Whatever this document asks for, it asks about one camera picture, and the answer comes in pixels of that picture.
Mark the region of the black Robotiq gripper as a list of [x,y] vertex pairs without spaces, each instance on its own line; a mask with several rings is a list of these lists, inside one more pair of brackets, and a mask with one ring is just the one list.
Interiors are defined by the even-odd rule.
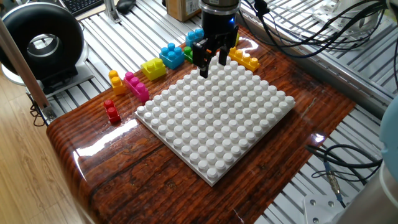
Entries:
[[218,63],[226,65],[226,59],[230,48],[233,47],[233,41],[236,40],[238,27],[236,25],[236,14],[216,15],[202,11],[201,22],[204,30],[204,39],[194,42],[192,45],[193,57],[192,62],[200,69],[200,75],[204,78],[208,77],[208,68],[211,58],[215,55],[213,41],[209,38],[222,35],[218,41],[220,54]]

